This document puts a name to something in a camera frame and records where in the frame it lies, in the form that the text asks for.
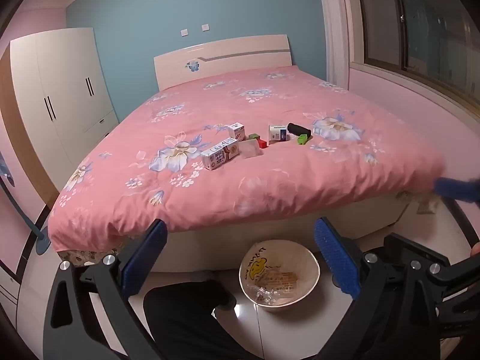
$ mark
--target window sill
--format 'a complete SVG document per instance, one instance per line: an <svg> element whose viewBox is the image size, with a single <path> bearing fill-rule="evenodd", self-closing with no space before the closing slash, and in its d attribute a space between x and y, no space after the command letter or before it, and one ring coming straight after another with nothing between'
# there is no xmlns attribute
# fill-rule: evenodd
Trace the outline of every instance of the window sill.
<svg viewBox="0 0 480 360"><path fill-rule="evenodd" d="M410 77L403 76L381 67L372 66L369 64L359 64L356 62L350 62L350 68L364 73L373 74L374 76L383 78L392 83L407 88L420 96L423 96L433 103L437 104L441 108L459 119L475 134L480 136L480 117L474 114L471 110L465 108L455 100L449 98L443 93L425 85L419 81L416 81Z"/></svg>

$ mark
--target black cylinder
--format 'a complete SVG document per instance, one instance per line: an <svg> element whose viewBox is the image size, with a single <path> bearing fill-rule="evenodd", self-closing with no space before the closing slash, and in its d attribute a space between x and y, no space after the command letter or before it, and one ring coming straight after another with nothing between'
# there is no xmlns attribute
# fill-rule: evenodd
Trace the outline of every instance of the black cylinder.
<svg viewBox="0 0 480 360"><path fill-rule="evenodd" d="M300 135L306 135L308 138L311 137L311 130L309 130L308 128L298 126L293 123L289 123L286 128L288 129L289 133L296 135L297 137L299 137Z"/></svg>

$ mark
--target wooden wardrobe side panel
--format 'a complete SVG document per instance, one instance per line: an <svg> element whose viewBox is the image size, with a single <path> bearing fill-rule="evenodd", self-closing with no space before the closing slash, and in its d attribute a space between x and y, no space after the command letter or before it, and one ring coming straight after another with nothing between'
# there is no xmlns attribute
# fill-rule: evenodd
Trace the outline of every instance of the wooden wardrobe side panel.
<svg viewBox="0 0 480 360"><path fill-rule="evenodd" d="M10 45L0 59L0 108L11 145L23 170L45 204L52 208L59 192L42 166L23 125L11 76Z"/></svg>

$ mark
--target pink floral duvet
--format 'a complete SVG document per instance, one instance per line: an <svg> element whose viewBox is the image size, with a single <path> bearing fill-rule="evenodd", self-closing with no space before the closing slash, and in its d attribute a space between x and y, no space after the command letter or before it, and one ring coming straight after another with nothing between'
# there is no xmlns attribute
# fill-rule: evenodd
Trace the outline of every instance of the pink floral duvet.
<svg viewBox="0 0 480 360"><path fill-rule="evenodd" d="M313 135L205 169L200 153L235 122L263 139L269 124ZM296 67L229 73L170 88L132 112L61 191L49 235L56 251L107 251L156 218L172 232L282 219L425 191L442 171L423 137L362 97Z"/></svg>

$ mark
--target green block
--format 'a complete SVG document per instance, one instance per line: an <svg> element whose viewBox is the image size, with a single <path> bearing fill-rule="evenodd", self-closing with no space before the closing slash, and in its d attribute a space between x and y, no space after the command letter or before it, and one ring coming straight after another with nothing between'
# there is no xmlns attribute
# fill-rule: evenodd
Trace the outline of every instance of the green block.
<svg viewBox="0 0 480 360"><path fill-rule="evenodd" d="M306 144L308 141L308 135L307 134L303 134L303 135L300 135L297 139L297 142L299 145L304 145Z"/></svg>

